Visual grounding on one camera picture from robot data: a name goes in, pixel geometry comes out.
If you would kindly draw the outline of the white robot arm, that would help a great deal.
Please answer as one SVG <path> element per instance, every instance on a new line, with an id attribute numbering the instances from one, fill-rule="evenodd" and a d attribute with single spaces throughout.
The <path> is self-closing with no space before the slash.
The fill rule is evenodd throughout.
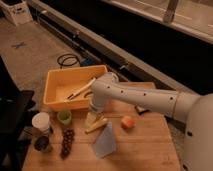
<path id="1" fill-rule="evenodd" d="M 113 72 L 98 77 L 91 84 L 91 91 L 87 126 L 99 118 L 108 99 L 159 112 L 186 124 L 183 171 L 213 171 L 213 93 L 132 87 L 121 84 Z"/>

